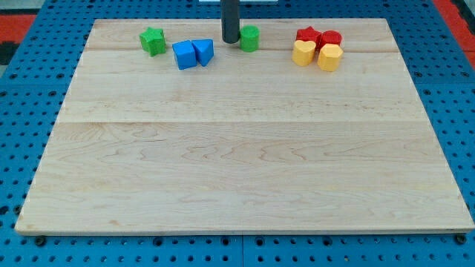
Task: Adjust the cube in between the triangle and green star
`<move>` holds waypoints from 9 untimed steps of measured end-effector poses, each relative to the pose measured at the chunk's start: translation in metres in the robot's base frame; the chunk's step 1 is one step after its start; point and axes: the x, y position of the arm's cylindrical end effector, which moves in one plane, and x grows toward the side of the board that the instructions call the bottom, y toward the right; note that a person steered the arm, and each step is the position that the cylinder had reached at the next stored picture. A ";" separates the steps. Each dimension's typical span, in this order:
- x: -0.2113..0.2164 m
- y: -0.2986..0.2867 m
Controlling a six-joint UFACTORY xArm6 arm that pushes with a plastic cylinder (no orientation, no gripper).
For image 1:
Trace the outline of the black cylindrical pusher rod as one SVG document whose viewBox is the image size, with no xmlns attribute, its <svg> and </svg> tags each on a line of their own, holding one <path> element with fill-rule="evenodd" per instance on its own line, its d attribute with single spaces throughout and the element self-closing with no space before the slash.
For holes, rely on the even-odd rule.
<svg viewBox="0 0 475 267">
<path fill-rule="evenodd" d="M 234 44 L 240 38 L 240 1 L 221 0 L 222 39 L 227 44 Z"/>
</svg>

